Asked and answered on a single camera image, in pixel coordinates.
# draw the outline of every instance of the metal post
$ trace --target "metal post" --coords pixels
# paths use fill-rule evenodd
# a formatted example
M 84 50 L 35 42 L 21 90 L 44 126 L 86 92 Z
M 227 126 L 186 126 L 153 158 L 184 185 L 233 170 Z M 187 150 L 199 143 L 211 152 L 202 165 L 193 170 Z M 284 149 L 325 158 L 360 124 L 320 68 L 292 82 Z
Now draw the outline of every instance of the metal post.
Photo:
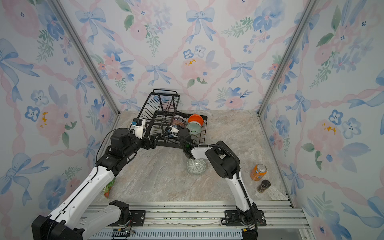
M 84 60 L 85 65 L 88 67 L 89 71 L 91 72 L 92 77 L 93 79 L 95 79 L 95 82 L 97 86 L 100 88 L 102 94 L 104 95 L 105 100 L 110 105 L 114 113 L 118 115 L 120 111 L 115 101 L 113 101 L 112 96 L 110 95 L 109 91 L 107 90 L 107 87 L 105 86 L 103 80 L 101 79 L 99 72 L 96 69 L 96 66 L 93 64 L 91 57 L 89 56 L 85 46 L 81 42 L 80 37 L 77 34 L 62 4 L 60 3 L 60 0 L 51 0 L 51 1 L 48 1 L 48 4 L 52 8 L 52 10 L 55 12 L 57 17 L 60 19 L 60 22 L 63 24 L 64 29 L 71 37 L 71 40 L 73 41 L 74 46 L 79 51 L 81 58 Z
M 258 115 L 262 116 L 266 106 L 268 105 L 268 102 L 279 82 L 279 79 L 283 75 L 284 69 L 288 65 L 289 59 L 291 58 L 293 52 L 295 51 L 296 45 L 298 41 L 300 40 L 301 36 L 303 35 L 302 33 L 305 31 L 308 22 L 310 21 L 312 17 L 312 13 L 315 10 L 315 6 L 317 5 L 318 0 L 309 0 L 307 7 L 304 9 L 303 16 L 297 26 L 296 31 L 293 33 L 292 40 L 289 43 L 287 49 L 284 52 L 283 58 L 281 60 L 281 64 L 276 70 L 275 77 L 273 78 L 271 84 L 269 85 L 269 88 L 267 89 L 267 92 L 263 98 L 263 102 L 259 108 Z

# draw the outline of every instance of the floral wallpaper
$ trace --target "floral wallpaper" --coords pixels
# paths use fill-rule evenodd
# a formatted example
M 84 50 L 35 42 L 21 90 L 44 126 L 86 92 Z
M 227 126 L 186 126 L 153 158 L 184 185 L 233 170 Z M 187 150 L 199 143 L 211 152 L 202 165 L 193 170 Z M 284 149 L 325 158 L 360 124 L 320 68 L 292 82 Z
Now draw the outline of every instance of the floral wallpaper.
M 257 110 L 307 0 L 61 3 L 121 110 L 155 88 L 176 90 L 179 109 Z
M 42 0 L 1 0 L 0 239 L 31 239 L 85 179 L 115 114 Z
M 384 239 L 383 11 L 379 0 L 320 0 L 263 111 L 317 240 Z

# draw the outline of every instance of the marble countertop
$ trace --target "marble countertop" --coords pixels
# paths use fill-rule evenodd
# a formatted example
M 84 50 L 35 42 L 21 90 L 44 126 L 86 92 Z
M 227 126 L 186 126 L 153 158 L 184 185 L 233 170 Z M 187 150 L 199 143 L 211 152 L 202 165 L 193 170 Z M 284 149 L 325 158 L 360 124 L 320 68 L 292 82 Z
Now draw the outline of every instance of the marble countertop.
M 287 200 L 286 190 L 272 152 L 254 111 L 182 111 L 208 116 L 205 144 L 222 140 L 240 158 L 243 181 L 253 200 Z M 121 113 L 119 127 L 129 127 L 137 111 Z M 181 149 L 161 147 L 140 149 L 136 158 L 116 177 L 107 199 L 102 193 L 94 204 L 119 200 L 132 202 L 227 201 L 235 199 L 227 183 L 207 162 L 201 175 L 187 172 L 187 157 Z M 267 167 L 263 179 L 271 182 L 264 193 L 256 191 L 260 182 L 250 178 L 254 166 Z

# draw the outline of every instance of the dish rack tray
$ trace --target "dish rack tray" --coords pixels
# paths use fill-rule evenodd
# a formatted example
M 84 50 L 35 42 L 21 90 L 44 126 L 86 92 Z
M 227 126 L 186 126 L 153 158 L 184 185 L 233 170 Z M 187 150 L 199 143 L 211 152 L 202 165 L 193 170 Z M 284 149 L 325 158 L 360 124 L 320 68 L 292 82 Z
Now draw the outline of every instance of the dish rack tray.
M 183 117 L 185 124 L 188 124 L 188 118 L 192 114 L 182 113 L 177 111 L 180 95 L 176 91 L 153 89 L 153 91 L 147 97 L 147 100 L 142 107 L 138 118 L 144 118 L 146 120 L 146 132 L 145 136 L 160 133 L 165 134 L 167 126 L 172 125 L 172 121 L 175 115 Z M 204 124 L 202 131 L 198 135 L 191 135 L 192 140 L 196 144 L 204 144 L 205 132 L 207 128 L 208 117 L 201 115 Z M 159 140 L 158 146 L 182 148 L 178 141 L 172 139 Z

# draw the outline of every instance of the slotted metal panel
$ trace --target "slotted metal panel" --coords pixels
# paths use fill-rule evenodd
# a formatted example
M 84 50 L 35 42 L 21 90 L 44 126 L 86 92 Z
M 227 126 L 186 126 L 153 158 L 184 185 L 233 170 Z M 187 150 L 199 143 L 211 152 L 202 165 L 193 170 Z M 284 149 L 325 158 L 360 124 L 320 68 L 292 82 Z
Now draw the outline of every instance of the slotted metal panel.
M 125 239 L 125 233 L 103 229 L 90 239 Z M 240 229 L 135 229 L 129 239 L 243 239 Z

